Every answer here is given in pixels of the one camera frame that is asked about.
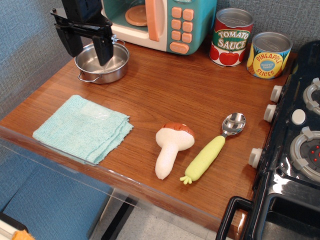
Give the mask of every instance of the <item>toy microwave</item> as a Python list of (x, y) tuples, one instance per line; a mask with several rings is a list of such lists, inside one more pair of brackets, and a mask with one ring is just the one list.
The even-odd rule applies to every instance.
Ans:
[(103, 0), (102, 15), (125, 42), (193, 54), (212, 29), (217, 0)]

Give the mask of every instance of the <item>black stovetop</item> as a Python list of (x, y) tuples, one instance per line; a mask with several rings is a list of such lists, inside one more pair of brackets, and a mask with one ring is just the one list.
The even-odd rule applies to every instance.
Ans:
[(281, 89), (253, 199), (230, 200), (217, 239), (226, 236), (235, 210), (243, 209), (248, 211), (243, 239), (320, 240), (319, 78), (320, 41), (314, 41), (300, 49)]

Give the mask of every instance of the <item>microwave door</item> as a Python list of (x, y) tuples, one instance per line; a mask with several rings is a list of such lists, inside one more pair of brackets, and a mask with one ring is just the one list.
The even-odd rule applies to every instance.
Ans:
[(167, 0), (145, 0), (147, 31), (130, 24), (119, 24), (109, 17), (108, 6), (113, 0), (104, 0), (102, 15), (112, 21), (112, 32), (125, 42), (160, 51), (167, 51), (168, 12)]

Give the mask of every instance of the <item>tomato sauce can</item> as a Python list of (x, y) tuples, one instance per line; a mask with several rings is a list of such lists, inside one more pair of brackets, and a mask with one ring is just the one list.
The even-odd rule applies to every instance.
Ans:
[(292, 41), (282, 33), (261, 32), (252, 39), (246, 69), (262, 79), (274, 79), (282, 75)]
[(236, 66), (244, 59), (254, 18), (239, 8), (221, 9), (215, 16), (210, 58), (218, 65)]

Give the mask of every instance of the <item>wooden countertop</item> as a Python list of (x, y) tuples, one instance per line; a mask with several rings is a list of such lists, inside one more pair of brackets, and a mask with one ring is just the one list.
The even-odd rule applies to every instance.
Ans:
[[(217, 231), (232, 196), (253, 197), (256, 170), (248, 164), (249, 156), (252, 148), (265, 145), (271, 126), (263, 120), (265, 109), (273, 104), (274, 85), (286, 82), (296, 54), (290, 54), (283, 76), (265, 80), (247, 71), (247, 58), (236, 67), (214, 64), (210, 44), (208, 37), (196, 53), (182, 56), (127, 43), (127, 74), (110, 84), (78, 80), (72, 60), (0, 122), (0, 137)], [(98, 166), (82, 165), (32, 139), (33, 132), (72, 95), (124, 113), (134, 126)], [(184, 185), (179, 178), (189, 163), (222, 133), (223, 120), (233, 112), (245, 115), (244, 130), (227, 137), (198, 181)], [(160, 180), (155, 164), (161, 149), (155, 136), (168, 122), (190, 127), (195, 144), (177, 154), (172, 172)], [(235, 232), (241, 217), (238, 214), (234, 220)]]

